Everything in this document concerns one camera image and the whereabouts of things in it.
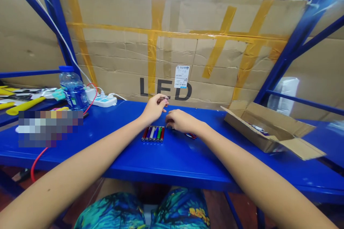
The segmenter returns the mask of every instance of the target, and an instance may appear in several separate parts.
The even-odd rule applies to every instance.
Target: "water bottle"
[[[86,111],[90,104],[87,101],[86,92],[79,75],[74,72],[72,66],[59,66],[59,68],[61,71],[59,75],[61,89],[63,89],[71,109]]]

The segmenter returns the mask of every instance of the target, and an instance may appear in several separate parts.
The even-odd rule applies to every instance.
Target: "floor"
[[[10,176],[14,176],[21,170],[16,167],[3,167],[2,169]],[[36,174],[36,178],[39,179],[45,173],[46,172],[44,171],[38,172]],[[97,180],[72,204],[64,217],[64,221],[66,223],[74,225],[80,213],[95,201],[101,182],[101,179]],[[30,179],[20,183],[20,185],[25,189],[27,189],[31,184],[32,182]],[[204,190],[204,194],[207,201],[211,228],[238,228],[223,192]],[[241,220],[243,228],[256,229],[257,214],[256,206],[253,202],[244,194],[229,193],[229,195]],[[12,198],[0,189],[0,211],[3,210],[11,201]],[[273,221],[266,218],[266,229],[270,229],[275,226],[276,225]]]

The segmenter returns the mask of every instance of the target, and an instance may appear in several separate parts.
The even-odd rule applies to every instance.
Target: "blue bottle label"
[[[66,95],[66,100],[72,109],[83,109],[89,105],[86,92],[83,87],[75,87],[74,90],[70,91],[67,87],[61,84],[61,89]]]

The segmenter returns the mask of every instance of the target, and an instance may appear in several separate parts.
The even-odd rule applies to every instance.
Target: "green pen light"
[[[159,127],[157,141],[159,141],[159,140],[160,140],[161,131],[162,131],[162,127]]]

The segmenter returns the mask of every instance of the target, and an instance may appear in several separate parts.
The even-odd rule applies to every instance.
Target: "power strip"
[[[108,96],[104,94],[102,91],[101,94],[98,93],[96,99],[93,102],[93,105],[95,106],[100,106],[100,107],[110,107],[110,106],[115,106],[117,104],[117,98],[114,97],[115,93],[110,93]],[[91,104],[94,97],[96,95],[96,90],[87,88],[86,89],[86,96],[87,100]]]

